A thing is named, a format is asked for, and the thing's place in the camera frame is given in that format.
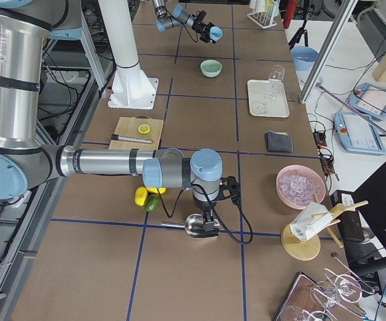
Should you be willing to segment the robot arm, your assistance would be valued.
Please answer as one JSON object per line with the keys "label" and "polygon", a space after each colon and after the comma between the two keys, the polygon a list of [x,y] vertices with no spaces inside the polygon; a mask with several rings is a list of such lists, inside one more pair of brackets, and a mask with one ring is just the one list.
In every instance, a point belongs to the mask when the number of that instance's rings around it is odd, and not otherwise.
{"label": "robot arm", "polygon": [[83,149],[79,130],[73,145],[36,139],[44,41],[79,39],[82,20],[79,1],[0,1],[0,199],[74,174],[140,176],[146,187],[191,191],[199,213],[188,216],[185,231],[195,238],[218,235],[225,225],[216,203],[240,205],[241,195],[235,179],[223,177],[216,151],[186,157],[176,148]]}
{"label": "robot arm", "polygon": [[151,1],[157,16],[156,27],[160,32],[174,27],[185,27],[192,29],[197,38],[205,43],[216,43],[222,36],[222,30],[212,22],[204,22],[207,12],[202,10],[196,14],[189,13],[181,5],[176,5],[172,11],[167,9],[163,0]]}

